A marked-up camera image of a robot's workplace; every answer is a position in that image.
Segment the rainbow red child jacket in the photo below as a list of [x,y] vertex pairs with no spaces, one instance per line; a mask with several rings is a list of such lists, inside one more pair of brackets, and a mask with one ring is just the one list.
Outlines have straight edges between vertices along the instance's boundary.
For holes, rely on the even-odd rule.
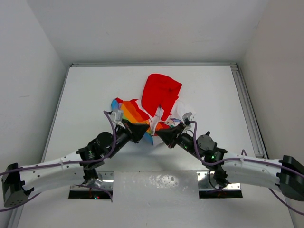
[[121,110],[123,119],[133,124],[148,124],[144,139],[152,146],[163,141],[156,131],[170,129],[183,122],[183,116],[195,110],[179,98],[182,83],[162,74],[151,74],[145,83],[140,99],[122,100],[115,98],[112,110]]

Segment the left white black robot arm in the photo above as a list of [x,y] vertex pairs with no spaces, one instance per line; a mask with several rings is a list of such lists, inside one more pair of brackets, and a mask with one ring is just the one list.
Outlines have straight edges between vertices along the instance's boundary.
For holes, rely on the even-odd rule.
[[121,125],[112,127],[112,133],[102,132],[86,147],[59,159],[29,166],[10,164],[1,173],[4,211],[23,205],[44,191],[97,179],[96,168],[128,142],[138,143],[148,128],[147,124],[122,120]]

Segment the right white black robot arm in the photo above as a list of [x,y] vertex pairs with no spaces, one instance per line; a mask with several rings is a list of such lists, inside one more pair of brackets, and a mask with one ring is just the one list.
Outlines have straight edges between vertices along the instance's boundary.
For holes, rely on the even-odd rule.
[[292,156],[264,159],[235,154],[219,148],[209,132],[200,136],[187,134],[184,124],[156,134],[169,148],[178,145],[200,160],[221,187],[243,183],[276,190],[292,200],[304,200],[304,167]]

